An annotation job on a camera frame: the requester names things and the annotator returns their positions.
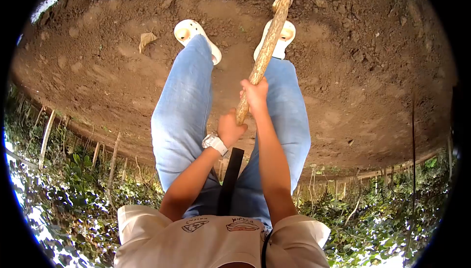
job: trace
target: white t-shirt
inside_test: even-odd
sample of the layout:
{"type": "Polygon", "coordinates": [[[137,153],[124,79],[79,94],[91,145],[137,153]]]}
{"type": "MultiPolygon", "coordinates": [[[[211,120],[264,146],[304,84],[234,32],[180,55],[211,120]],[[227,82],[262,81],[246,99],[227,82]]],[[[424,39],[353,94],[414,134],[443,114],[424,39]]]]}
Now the white t-shirt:
{"type": "MultiPolygon", "coordinates": [[[[260,268],[268,235],[253,218],[208,215],[172,222],[140,205],[121,207],[118,225],[116,268],[217,268],[233,262],[260,268]]],[[[329,234],[325,224],[303,215],[280,220],[267,246],[267,268],[329,267],[321,248],[329,234]]]]}

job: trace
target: white shoe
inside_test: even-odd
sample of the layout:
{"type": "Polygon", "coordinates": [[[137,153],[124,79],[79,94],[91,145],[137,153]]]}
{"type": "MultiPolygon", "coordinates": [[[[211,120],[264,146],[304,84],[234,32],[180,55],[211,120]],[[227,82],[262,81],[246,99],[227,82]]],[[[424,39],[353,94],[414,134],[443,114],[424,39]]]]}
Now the white shoe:
{"type": "Polygon", "coordinates": [[[190,42],[191,38],[193,38],[195,35],[200,34],[203,35],[206,40],[209,43],[209,46],[211,46],[211,54],[212,54],[212,63],[214,65],[219,64],[221,61],[221,51],[219,48],[214,45],[211,40],[209,40],[208,36],[204,32],[203,27],[198,24],[197,21],[195,20],[184,20],[179,22],[176,26],[175,29],[173,30],[173,34],[177,40],[183,44],[183,46],[186,46],[188,42],[190,42]]]}
{"type": "MultiPolygon", "coordinates": [[[[267,36],[268,28],[271,25],[271,21],[272,20],[269,20],[268,23],[265,25],[265,28],[263,29],[262,40],[260,41],[259,45],[257,46],[257,48],[255,49],[253,53],[253,60],[255,61],[257,60],[257,56],[259,56],[260,49],[262,49],[263,41],[265,40],[265,37],[267,36]]],[[[296,35],[296,28],[294,27],[294,25],[289,21],[285,21],[283,29],[281,30],[281,33],[280,33],[280,37],[278,38],[278,42],[276,43],[275,50],[273,51],[272,57],[285,59],[285,49],[293,41],[295,35],[296,35]]]]}

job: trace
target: brown soil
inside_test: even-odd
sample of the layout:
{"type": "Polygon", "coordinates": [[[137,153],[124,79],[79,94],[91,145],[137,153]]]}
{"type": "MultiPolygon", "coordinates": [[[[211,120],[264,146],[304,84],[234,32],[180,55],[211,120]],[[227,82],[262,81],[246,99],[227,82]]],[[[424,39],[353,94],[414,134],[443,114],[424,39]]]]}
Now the brown soil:
{"type": "MultiPolygon", "coordinates": [[[[208,130],[238,103],[273,0],[60,0],[27,26],[14,81],[42,104],[72,116],[75,129],[154,163],[150,118],[173,59],[181,20],[199,21],[219,46],[208,130]],[[140,34],[158,40],[139,54],[140,34]]],[[[306,162],[381,167],[412,157],[412,95],[417,153],[445,144],[455,67],[427,0],[295,0],[297,29],[286,59],[297,69],[312,147],[306,162]]],[[[255,125],[236,147],[253,148],[255,125]]]]}

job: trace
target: jeans leg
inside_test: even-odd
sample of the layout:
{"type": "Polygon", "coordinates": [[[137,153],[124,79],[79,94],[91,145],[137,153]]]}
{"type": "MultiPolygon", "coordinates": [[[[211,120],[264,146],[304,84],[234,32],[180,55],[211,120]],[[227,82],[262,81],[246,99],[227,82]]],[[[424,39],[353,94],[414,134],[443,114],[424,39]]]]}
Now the jeans leg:
{"type": "MultiPolygon", "coordinates": [[[[311,147],[308,114],[295,68],[290,61],[272,58],[265,76],[268,81],[268,113],[288,160],[292,194],[311,147]]],[[[271,228],[270,215],[260,181],[257,138],[249,163],[237,180],[232,213],[256,218],[271,228]]]]}
{"type": "MultiPolygon", "coordinates": [[[[211,49],[197,35],[177,55],[151,119],[156,169],[164,191],[203,151],[211,110],[211,49]]],[[[214,169],[184,218],[215,214],[221,185],[214,169]]]]}

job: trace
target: vegetation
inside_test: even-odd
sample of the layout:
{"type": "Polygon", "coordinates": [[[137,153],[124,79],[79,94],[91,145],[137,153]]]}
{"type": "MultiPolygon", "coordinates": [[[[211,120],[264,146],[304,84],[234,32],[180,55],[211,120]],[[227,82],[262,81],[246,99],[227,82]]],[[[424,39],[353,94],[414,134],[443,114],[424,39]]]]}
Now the vegetation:
{"type": "MultiPolygon", "coordinates": [[[[37,114],[38,110],[18,95],[14,87],[10,89],[5,109],[6,140],[13,144],[18,155],[35,164],[47,122],[43,112],[35,125],[37,114]]],[[[41,240],[40,244],[50,259],[61,263],[57,267],[70,263],[112,267],[120,245],[116,212],[106,196],[110,155],[106,152],[100,155],[93,167],[90,156],[95,147],[88,143],[91,142],[84,143],[75,137],[61,122],[50,133],[44,169],[27,168],[19,161],[10,163],[12,177],[24,186],[14,185],[24,200],[25,217],[36,236],[44,229],[51,234],[52,238],[41,240]],[[40,221],[31,218],[33,212],[40,213],[40,221]]],[[[123,159],[117,165],[117,172],[122,175],[123,171],[118,169],[123,170],[123,159]]],[[[162,191],[154,181],[154,172],[148,167],[140,167],[139,173],[128,169],[124,181],[115,175],[112,189],[115,205],[143,204],[158,208],[162,191]]]]}
{"type": "MultiPolygon", "coordinates": [[[[44,112],[39,114],[14,87],[10,89],[5,132],[15,153],[37,164],[46,122],[44,112]]],[[[14,187],[24,201],[25,217],[35,235],[45,229],[50,233],[40,244],[50,259],[61,263],[57,267],[111,267],[120,245],[116,212],[106,196],[110,154],[100,150],[93,166],[94,150],[91,141],[74,136],[61,119],[50,133],[44,169],[10,163],[12,177],[21,181],[14,187]],[[33,213],[39,213],[40,220],[31,218],[33,213]]],[[[124,159],[118,159],[112,184],[116,207],[143,204],[158,208],[163,194],[153,167],[130,162],[125,172],[124,164],[124,159]]],[[[363,186],[353,181],[346,195],[336,195],[329,183],[328,187],[316,184],[311,190],[315,199],[311,199],[312,192],[304,188],[303,195],[297,193],[296,205],[300,213],[332,230],[324,247],[331,266],[377,265],[401,252],[410,265],[441,218],[448,195],[446,169],[443,153],[417,168],[415,203],[412,175],[397,171],[393,183],[385,183],[381,175],[363,181],[363,186]]]]}
{"type": "Polygon", "coordinates": [[[314,201],[299,204],[300,213],[316,218],[331,229],[324,246],[329,265],[359,267],[378,265],[405,253],[410,266],[430,241],[448,195],[448,165],[444,152],[416,169],[413,204],[412,174],[401,171],[384,184],[383,176],[373,177],[365,188],[350,183],[346,197],[335,200],[326,191],[314,201]]]}

